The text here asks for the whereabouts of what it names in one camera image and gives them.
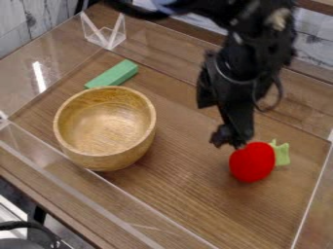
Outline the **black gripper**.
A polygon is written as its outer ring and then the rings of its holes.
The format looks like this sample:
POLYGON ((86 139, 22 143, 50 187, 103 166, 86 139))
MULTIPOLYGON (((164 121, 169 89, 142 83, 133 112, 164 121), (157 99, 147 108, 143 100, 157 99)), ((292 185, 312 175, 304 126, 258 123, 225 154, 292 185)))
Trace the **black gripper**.
POLYGON ((271 111, 280 104, 284 88, 276 75, 246 81, 232 79, 217 62, 218 54, 208 51, 197 81, 197 105, 200 109, 216 106, 222 116, 224 124, 213 132, 210 143, 217 148, 230 145, 240 149, 254 137, 254 111, 271 111), (277 88, 277 100, 261 108, 258 102, 272 86, 277 88))

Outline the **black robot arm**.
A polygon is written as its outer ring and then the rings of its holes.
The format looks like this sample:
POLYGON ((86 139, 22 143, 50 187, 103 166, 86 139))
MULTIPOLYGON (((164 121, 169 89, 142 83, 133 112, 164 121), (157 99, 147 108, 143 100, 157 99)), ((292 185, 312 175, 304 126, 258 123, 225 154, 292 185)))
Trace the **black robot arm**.
POLYGON ((283 91, 280 72, 289 65, 297 38, 295 0, 151 0, 154 10, 129 0, 106 0, 125 15, 161 20, 188 14, 208 18, 228 31, 222 48, 205 53, 197 81, 197 104, 218 108, 222 124, 216 146, 244 147, 253 139, 254 112, 271 88, 283 91))

